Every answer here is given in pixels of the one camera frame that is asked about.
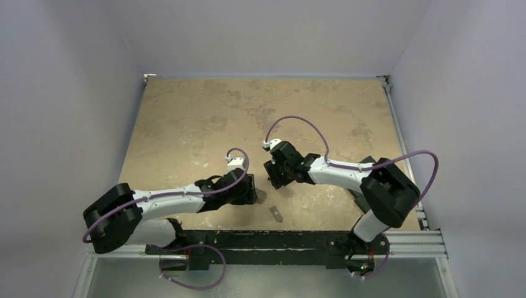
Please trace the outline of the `white remote control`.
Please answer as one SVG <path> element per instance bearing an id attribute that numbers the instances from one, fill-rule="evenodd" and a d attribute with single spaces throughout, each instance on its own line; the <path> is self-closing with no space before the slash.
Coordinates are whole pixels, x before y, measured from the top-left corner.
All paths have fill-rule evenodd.
<path id="1" fill-rule="evenodd" d="M 267 198 L 267 193 L 261 189 L 256 188 L 256 203 L 263 204 Z"/>

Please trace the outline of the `grey battery cover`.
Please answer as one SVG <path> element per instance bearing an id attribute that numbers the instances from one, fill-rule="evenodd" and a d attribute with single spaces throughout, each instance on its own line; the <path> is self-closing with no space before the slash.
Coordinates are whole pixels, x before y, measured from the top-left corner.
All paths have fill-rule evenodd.
<path id="1" fill-rule="evenodd" d="M 283 217 L 276 206 L 271 207 L 269 210 L 276 222 L 283 222 Z"/>

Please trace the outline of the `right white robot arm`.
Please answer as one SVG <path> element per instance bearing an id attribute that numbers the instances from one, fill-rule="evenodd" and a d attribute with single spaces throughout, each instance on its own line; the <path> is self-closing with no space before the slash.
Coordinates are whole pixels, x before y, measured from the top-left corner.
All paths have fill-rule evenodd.
<path id="1" fill-rule="evenodd" d="M 348 236 L 350 248 L 362 253 L 389 228 L 399 228 L 421 195 L 419 188 L 391 160 L 376 163 L 331 164 L 323 156 L 303 156 L 290 142 L 274 139 L 263 148 L 271 159 L 264 163 L 275 189 L 292 182 L 338 186 L 362 194 L 369 210 Z"/>

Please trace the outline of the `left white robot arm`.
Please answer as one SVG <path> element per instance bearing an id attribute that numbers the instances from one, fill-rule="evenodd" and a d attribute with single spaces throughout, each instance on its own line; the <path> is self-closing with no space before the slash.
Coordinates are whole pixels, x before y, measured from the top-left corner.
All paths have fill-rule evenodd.
<path id="1" fill-rule="evenodd" d="M 139 243 L 176 254 L 183 250 L 185 237 L 173 215 L 215 211 L 228 204 L 253 205 L 256 201 L 254 175 L 241 168 L 160 191 L 132 190 L 127 183 L 119 183 L 82 213 L 87 227 L 82 240 L 97 254 Z"/>

